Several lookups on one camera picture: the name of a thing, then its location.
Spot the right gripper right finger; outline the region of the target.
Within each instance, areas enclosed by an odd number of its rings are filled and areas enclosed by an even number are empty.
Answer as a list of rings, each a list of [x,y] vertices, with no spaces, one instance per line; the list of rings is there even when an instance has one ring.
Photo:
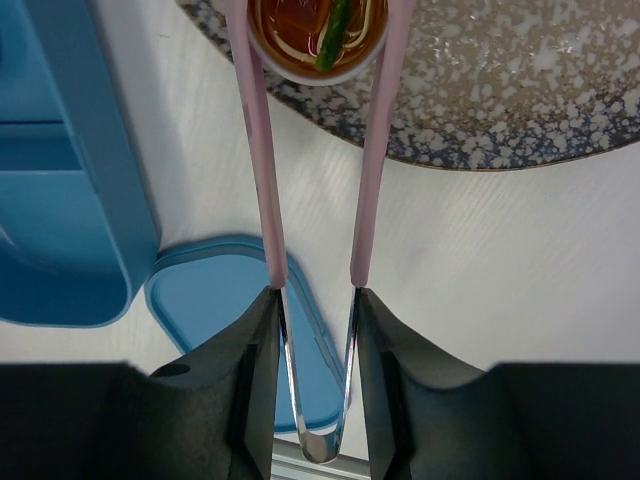
[[[477,369],[357,293],[357,346],[375,479],[635,479],[639,368]]]

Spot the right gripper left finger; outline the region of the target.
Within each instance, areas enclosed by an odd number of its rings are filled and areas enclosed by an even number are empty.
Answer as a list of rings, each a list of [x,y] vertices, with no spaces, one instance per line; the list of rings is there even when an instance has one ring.
[[[125,363],[5,364],[5,479],[266,479],[271,473],[278,302],[152,374]]]

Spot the blue lunch box lid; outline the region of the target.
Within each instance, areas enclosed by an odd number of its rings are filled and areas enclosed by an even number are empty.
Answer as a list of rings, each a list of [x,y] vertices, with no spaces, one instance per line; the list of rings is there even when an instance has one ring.
[[[306,425],[334,425],[343,406],[344,368],[303,269],[288,259],[286,297]],[[146,303],[182,353],[236,321],[269,284],[263,241],[224,235],[160,255],[145,283]]]

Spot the blue lunch box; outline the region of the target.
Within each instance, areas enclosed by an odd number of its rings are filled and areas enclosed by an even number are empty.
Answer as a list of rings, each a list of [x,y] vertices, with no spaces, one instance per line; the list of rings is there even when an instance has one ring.
[[[120,318],[158,236],[85,1],[1,5],[1,317]]]

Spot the pink handled metal tongs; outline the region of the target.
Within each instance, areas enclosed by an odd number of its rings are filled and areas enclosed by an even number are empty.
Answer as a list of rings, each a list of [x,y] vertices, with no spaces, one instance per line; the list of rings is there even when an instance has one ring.
[[[249,142],[269,280],[276,293],[295,427],[304,457],[316,464],[334,461],[342,446],[351,400],[359,302],[369,277],[383,164],[414,8],[412,1],[388,4],[387,36],[376,61],[354,224],[350,264],[354,291],[345,348],[343,407],[334,430],[317,434],[307,428],[299,399],[294,336],[285,293],[288,262],[264,74],[259,56],[250,45],[247,2],[229,1],[226,4],[226,22]]]

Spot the small noodle soup cup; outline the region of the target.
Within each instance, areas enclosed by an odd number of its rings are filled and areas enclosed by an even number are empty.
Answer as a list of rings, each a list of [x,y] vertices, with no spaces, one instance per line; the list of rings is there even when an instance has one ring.
[[[380,53],[388,3],[378,0],[250,1],[251,46],[283,78],[330,86],[353,78]]]

